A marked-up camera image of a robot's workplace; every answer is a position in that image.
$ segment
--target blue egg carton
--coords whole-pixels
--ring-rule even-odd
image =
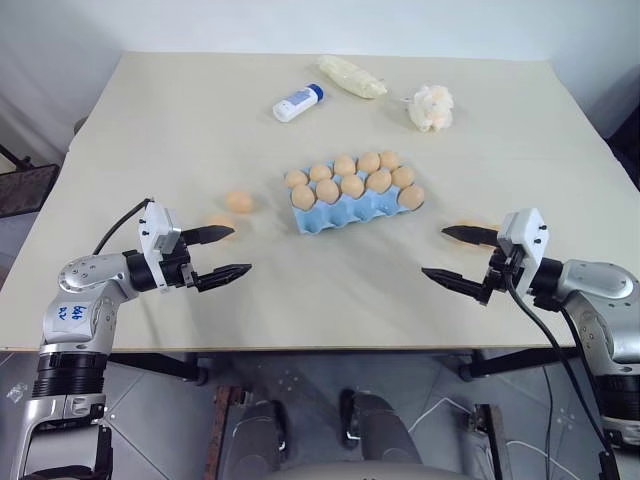
[[[333,171],[333,162],[327,164]],[[307,175],[311,168],[303,168]],[[356,175],[363,183],[366,183],[368,173],[358,170]],[[332,180],[340,186],[341,175],[334,175]],[[309,182],[309,187],[314,191],[316,182]],[[349,195],[341,194],[340,198],[333,205],[329,205],[321,200],[306,212],[291,205],[293,215],[298,224],[300,233],[316,234],[327,228],[342,228],[349,223],[368,222],[376,217],[392,217],[398,213],[410,211],[407,207],[398,203],[400,188],[391,185],[384,193],[377,193],[365,187],[360,198],[353,198]],[[289,189],[289,201],[291,201],[291,189]]]

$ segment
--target egg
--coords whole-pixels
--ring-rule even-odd
[[[312,182],[319,182],[325,178],[331,178],[333,175],[331,169],[326,165],[314,165],[309,172],[309,178]]]
[[[364,183],[362,183],[362,180],[357,175],[347,175],[342,178],[340,188],[342,189],[342,193],[353,198],[360,198],[364,192]]]
[[[309,178],[306,173],[300,170],[291,170],[284,178],[284,183],[287,184],[287,187],[293,188],[296,185],[306,185],[309,183]]]
[[[338,190],[336,182],[329,178],[320,180],[318,182],[318,185],[316,185],[316,197],[318,197],[318,200],[322,200],[323,202],[331,205],[333,203],[336,203],[336,200],[338,200],[339,196],[340,190]]]
[[[367,152],[358,159],[358,170],[371,173],[380,168],[380,156],[376,152]]]
[[[380,154],[380,166],[393,171],[400,166],[400,158],[396,153],[387,150]]]
[[[229,211],[233,213],[251,213],[253,211],[253,198],[248,192],[229,192],[226,204]]]
[[[424,203],[424,190],[417,185],[410,185],[400,192],[398,203],[415,210]]]
[[[408,187],[413,183],[414,179],[415,174],[411,167],[400,167],[391,172],[391,181],[400,188]]]
[[[211,215],[210,217],[207,217],[207,220],[205,221],[205,225],[221,225],[223,227],[233,228],[234,230],[237,231],[235,222],[227,215],[223,215],[220,213],[216,213],[214,215]],[[235,237],[236,233],[237,232],[233,232],[227,235],[226,237],[224,237],[224,240],[228,240]]]
[[[308,185],[296,185],[291,191],[291,203],[294,207],[307,211],[316,203],[316,196]]]
[[[367,188],[384,193],[391,186],[391,174],[388,170],[378,170],[367,177]]]
[[[338,155],[333,162],[333,172],[343,177],[345,175],[353,175],[356,173],[356,163],[350,155],[343,153],[342,155]]]

